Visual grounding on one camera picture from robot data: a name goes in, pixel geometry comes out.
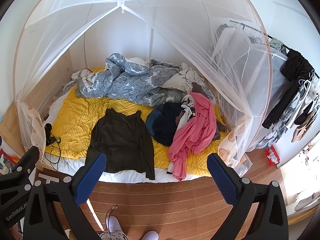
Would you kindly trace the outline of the dark olive long-sleeve shirt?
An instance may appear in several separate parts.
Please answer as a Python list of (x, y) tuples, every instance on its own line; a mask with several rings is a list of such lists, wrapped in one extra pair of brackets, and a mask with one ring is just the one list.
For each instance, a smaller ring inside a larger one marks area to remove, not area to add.
[(125, 115), (113, 108), (106, 109), (92, 129), (86, 162), (96, 153), (106, 156), (105, 172), (134, 170), (155, 180), (152, 138), (140, 110)]

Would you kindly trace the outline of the clothes rack with hanging clothes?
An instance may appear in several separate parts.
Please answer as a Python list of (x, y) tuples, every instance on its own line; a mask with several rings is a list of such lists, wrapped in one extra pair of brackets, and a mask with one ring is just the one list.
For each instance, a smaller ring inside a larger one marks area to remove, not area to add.
[(210, 29), (212, 85), (230, 125), (244, 118), (244, 152), (268, 148), (300, 123), (317, 95), (314, 70), (297, 51), (244, 24), (218, 21)]

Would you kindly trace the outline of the white bed sheet mattress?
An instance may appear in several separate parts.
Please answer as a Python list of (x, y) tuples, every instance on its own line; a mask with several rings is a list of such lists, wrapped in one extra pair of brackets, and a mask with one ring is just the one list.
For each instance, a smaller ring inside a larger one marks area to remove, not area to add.
[[(44, 122), (53, 124), (55, 119), (57, 118), (57, 115), (59, 113), (59, 110), (63, 106), (63, 101), (65, 98), (67, 98), (67, 95), (70, 93), (66, 93), (65, 95), (59, 97), (56, 101), (53, 102), (49, 109), (49, 117)], [(85, 164), (85, 158), (80, 159), (70, 159), (70, 158), (64, 158), (61, 157), (59, 159), (58, 156), (50, 155), (49, 153), (46, 153), (43, 161), (45, 164), (48, 164), (49, 167), (53, 167), (54, 171), (62, 172), (68, 175), (74, 175), (76, 171), (84, 166)], [(173, 183), (178, 182), (177, 179), (175, 179), (171, 174), (167, 174), (167, 170), (163, 168), (155, 168), (155, 180), (149, 180), (145, 177), (144, 173), (138, 173), (133, 170), (128, 171), (121, 171), (118, 173), (107, 173), (103, 172), (103, 174), (100, 176), (99, 181), (106, 182), (106, 183)]]

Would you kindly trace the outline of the red small box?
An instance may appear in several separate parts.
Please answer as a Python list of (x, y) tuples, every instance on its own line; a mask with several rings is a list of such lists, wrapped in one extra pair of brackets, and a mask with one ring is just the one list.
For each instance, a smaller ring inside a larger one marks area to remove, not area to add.
[(265, 150), (265, 154), (270, 166), (279, 164), (280, 158), (273, 145)]

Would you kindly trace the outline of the left white slipper foot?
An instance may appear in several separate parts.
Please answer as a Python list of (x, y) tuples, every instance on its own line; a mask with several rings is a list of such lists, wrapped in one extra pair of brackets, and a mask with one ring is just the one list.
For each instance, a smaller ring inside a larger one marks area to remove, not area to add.
[(109, 232), (123, 231), (118, 219), (115, 216), (107, 215), (105, 222), (106, 222), (106, 228)]

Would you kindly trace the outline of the white slipper foot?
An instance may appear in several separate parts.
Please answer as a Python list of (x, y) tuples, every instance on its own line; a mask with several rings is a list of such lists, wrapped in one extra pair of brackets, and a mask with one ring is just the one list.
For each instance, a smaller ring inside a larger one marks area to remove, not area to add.
[(158, 240), (159, 234), (155, 231), (149, 231), (147, 232), (143, 237), (142, 240)]
[(106, 222), (106, 228), (109, 232), (123, 231), (118, 219), (115, 216), (107, 215), (105, 222)]

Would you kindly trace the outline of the bear print net curtain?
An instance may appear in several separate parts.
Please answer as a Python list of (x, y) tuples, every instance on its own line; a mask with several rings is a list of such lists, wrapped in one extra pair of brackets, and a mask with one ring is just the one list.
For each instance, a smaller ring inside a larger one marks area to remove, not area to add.
[(244, 118), (240, 118), (235, 127), (220, 142), (218, 147), (218, 155), (221, 160), (231, 167), (240, 177), (243, 177), (252, 166), (252, 162), (244, 152), (244, 142), (246, 137)]

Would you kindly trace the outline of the wooden headboard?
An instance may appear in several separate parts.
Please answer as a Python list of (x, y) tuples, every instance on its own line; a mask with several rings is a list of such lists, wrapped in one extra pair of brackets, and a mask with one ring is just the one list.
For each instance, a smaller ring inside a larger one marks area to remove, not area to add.
[[(57, 96), (63, 90), (73, 74), (73, 65), (70, 52), (66, 51), (50, 71), (41, 79), (35, 88), (26, 96), (25, 102), (39, 111), (44, 118)], [(25, 149), (21, 142), (21, 134), (18, 123), (15, 104), (12, 103), (6, 111), (1, 122), (2, 139), (20, 156)]]

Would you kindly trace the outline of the right white slipper foot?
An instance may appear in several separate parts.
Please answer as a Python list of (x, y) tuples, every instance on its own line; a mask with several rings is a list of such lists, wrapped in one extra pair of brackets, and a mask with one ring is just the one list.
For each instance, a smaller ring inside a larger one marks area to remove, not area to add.
[(159, 234), (155, 231), (149, 231), (147, 232), (143, 237), (142, 240), (158, 240)]

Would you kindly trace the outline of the pink garment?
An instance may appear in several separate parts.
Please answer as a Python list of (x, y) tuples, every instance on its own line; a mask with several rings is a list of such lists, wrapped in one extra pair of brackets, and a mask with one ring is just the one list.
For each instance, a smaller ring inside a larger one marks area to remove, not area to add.
[(176, 131), (167, 151), (173, 165), (172, 175), (179, 181), (187, 175), (189, 154), (200, 154), (211, 143), (217, 128), (214, 104), (200, 93), (191, 92), (187, 97), (193, 102), (195, 116)]

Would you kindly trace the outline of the black white patterned garment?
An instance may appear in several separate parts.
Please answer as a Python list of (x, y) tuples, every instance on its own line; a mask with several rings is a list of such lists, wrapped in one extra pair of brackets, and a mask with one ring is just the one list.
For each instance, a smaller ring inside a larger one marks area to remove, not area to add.
[(177, 130), (181, 129), (187, 122), (196, 116), (195, 107), (194, 107), (194, 99), (190, 94), (187, 94), (181, 102), (181, 112), (179, 116), (176, 117), (176, 125)]

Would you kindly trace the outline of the blue denim jeans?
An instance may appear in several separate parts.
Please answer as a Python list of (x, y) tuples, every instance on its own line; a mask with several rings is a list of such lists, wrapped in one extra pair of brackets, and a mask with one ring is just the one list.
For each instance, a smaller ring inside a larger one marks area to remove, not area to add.
[(176, 118), (180, 115), (180, 103), (166, 102), (154, 108), (147, 116), (145, 125), (153, 139), (164, 146), (170, 146), (177, 131)]

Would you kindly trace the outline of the blue grey floral duvet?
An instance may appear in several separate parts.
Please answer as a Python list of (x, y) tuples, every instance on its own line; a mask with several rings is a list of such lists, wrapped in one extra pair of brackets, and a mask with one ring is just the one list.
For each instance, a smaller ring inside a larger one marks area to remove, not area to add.
[[(82, 98), (125, 99), (150, 107), (181, 102), (189, 93), (161, 87), (180, 71), (180, 65), (156, 59), (126, 58), (113, 53), (106, 58), (104, 70), (93, 72), (83, 69), (78, 72), (76, 95)], [(197, 83), (193, 83), (191, 92), (202, 93), (215, 101), (210, 89), (204, 92)]]

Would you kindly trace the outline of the cream floral pillow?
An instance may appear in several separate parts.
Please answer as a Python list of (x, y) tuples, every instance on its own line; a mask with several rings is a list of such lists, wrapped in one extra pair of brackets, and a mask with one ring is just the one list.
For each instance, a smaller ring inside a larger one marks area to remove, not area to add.
[(193, 90), (193, 83), (197, 83), (201, 86), (204, 92), (208, 90), (204, 80), (198, 75), (198, 73), (186, 63), (181, 63), (180, 71), (173, 75), (169, 80), (165, 81), (161, 87), (178, 89), (182, 92), (190, 93)]

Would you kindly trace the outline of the white mosquito net tent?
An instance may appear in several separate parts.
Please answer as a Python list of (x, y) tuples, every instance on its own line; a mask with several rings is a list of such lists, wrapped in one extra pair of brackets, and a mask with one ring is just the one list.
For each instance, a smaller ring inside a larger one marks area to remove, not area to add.
[(100, 67), (113, 53), (184, 62), (212, 85), (208, 50), (218, 21), (244, 24), (250, 35), (265, 32), (250, 0), (36, 0), (13, 64), (22, 145), (45, 145), (43, 118), (25, 98), (66, 51), (74, 69)]

